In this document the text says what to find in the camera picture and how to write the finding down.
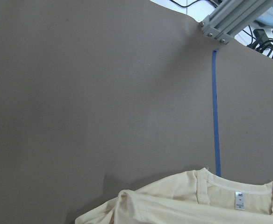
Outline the beige long-sleeve printed shirt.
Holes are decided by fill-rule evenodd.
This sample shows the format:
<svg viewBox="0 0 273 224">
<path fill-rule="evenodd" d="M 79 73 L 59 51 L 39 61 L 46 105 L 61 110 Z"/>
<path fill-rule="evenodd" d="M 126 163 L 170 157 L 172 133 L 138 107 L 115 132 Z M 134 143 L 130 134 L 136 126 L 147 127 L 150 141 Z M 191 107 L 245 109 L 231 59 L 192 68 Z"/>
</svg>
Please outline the beige long-sleeve printed shirt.
<svg viewBox="0 0 273 224">
<path fill-rule="evenodd" d="M 118 196 L 77 224 L 273 224 L 273 182 L 253 185 L 186 171 Z"/>
</svg>

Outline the brown paper table cover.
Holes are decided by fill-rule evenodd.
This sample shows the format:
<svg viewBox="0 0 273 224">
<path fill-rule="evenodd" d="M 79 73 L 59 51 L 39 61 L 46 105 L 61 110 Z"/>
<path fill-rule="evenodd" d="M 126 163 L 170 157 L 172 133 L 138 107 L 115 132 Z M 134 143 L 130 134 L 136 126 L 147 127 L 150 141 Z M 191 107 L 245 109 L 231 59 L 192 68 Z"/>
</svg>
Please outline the brown paper table cover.
<svg viewBox="0 0 273 224">
<path fill-rule="evenodd" d="M 273 60 L 148 0 L 0 0 L 0 224 L 72 224 L 163 177 L 273 181 Z"/>
</svg>

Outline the grey aluminium frame post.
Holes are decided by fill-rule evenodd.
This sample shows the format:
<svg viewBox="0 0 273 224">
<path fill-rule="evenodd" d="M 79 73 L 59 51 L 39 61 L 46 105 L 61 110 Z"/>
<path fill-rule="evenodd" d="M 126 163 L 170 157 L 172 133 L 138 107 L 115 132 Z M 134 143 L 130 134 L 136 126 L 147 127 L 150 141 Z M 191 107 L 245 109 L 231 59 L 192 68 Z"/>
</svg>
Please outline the grey aluminium frame post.
<svg viewBox="0 0 273 224">
<path fill-rule="evenodd" d="M 224 0 L 201 22 L 201 32 L 227 44 L 272 6 L 273 0 Z"/>
</svg>

